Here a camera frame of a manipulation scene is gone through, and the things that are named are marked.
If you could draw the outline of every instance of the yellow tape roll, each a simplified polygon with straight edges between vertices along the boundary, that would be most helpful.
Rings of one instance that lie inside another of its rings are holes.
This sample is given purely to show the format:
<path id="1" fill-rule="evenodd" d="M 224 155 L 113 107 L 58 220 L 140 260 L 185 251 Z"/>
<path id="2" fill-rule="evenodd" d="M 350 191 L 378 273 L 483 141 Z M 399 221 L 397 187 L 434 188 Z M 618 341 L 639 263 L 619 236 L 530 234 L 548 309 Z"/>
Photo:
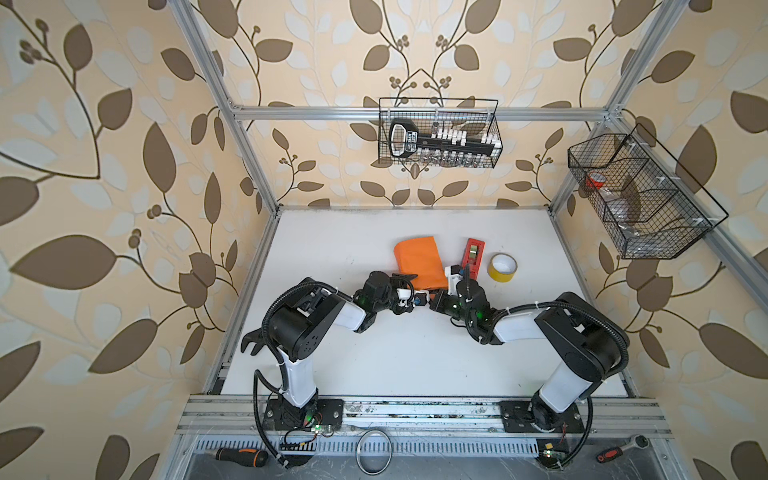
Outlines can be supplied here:
<path id="1" fill-rule="evenodd" d="M 516 271 L 518 271 L 518 263 L 506 253 L 495 254 L 488 264 L 488 275 L 499 283 L 512 280 Z"/>

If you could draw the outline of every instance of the white tabletop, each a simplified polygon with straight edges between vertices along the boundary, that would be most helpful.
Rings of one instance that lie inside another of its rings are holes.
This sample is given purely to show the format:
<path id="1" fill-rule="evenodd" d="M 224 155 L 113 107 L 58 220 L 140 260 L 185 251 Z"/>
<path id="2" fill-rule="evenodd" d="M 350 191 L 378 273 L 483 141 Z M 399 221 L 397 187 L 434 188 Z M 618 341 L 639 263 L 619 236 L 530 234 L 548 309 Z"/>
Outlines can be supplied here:
<path id="1" fill-rule="evenodd" d="M 351 295 L 370 272 L 397 271 L 393 249 L 398 242 L 427 236 L 435 237 L 445 266 L 461 262 L 469 237 L 485 242 L 478 281 L 495 308 L 555 300 L 567 291 L 582 294 L 543 210 L 288 210 L 280 218 L 242 335 L 259 328 L 269 305 L 303 278 Z M 518 262 L 508 283 L 488 276 L 488 262 L 498 252 Z M 426 306 L 400 316 L 381 312 L 362 334 L 332 326 L 311 358 L 324 396 L 530 396 L 561 361 L 544 339 L 479 345 Z M 255 369 L 280 384 L 266 348 L 257 356 L 238 348 L 222 394 L 253 393 Z M 595 395 L 627 392 L 613 376 Z"/>

